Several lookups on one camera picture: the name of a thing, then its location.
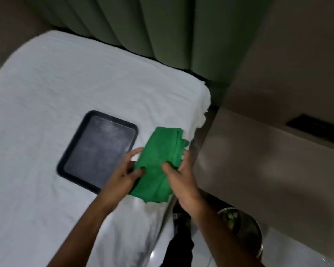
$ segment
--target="mattress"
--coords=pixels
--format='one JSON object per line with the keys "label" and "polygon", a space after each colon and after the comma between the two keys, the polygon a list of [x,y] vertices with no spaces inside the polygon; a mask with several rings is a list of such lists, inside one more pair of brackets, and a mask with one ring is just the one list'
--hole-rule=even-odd
{"label": "mattress", "polygon": [[[55,171],[87,112],[136,124],[137,148],[157,126],[191,141],[209,104],[197,78],[91,39],[50,31],[16,50],[0,68],[0,266],[45,266],[96,197]],[[126,196],[88,266],[144,265],[166,206]]]}

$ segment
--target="person's left arm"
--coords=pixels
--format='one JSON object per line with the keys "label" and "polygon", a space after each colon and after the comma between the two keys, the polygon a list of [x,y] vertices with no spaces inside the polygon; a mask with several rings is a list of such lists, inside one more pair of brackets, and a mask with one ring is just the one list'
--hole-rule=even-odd
{"label": "person's left arm", "polygon": [[141,147],[126,154],[123,162],[115,169],[105,187],[89,205],[47,267],[86,266],[104,219],[114,211],[131,191],[135,181],[143,175],[141,169],[129,173],[134,168],[131,158],[142,150]]}

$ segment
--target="black baking pan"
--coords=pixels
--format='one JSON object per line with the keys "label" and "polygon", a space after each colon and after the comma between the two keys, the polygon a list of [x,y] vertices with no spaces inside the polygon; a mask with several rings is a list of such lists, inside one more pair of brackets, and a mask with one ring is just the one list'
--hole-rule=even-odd
{"label": "black baking pan", "polygon": [[57,173],[99,193],[133,147],[136,125],[98,111],[88,112],[57,166]]}

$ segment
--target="black shoe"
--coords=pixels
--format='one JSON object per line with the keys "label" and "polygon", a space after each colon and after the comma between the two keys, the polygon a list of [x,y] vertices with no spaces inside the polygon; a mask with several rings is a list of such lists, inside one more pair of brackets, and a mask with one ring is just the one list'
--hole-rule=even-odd
{"label": "black shoe", "polygon": [[183,210],[179,202],[173,207],[174,235],[177,233],[191,234],[191,216]]}

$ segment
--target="microfiber cloth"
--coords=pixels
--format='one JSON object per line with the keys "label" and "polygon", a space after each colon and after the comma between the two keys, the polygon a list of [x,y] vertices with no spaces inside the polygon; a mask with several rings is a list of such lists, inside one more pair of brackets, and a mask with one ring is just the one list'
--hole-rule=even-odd
{"label": "microfiber cloth", "polygon": [[157,127],[135,164],[135,169],[144,167],[146,173],[138,181],[130,195],[146,202],[167,202],[172,189],[167,176],[161,169],[163,162],[178,168],[183,150],[189,142],[182,139],[181,128]]}

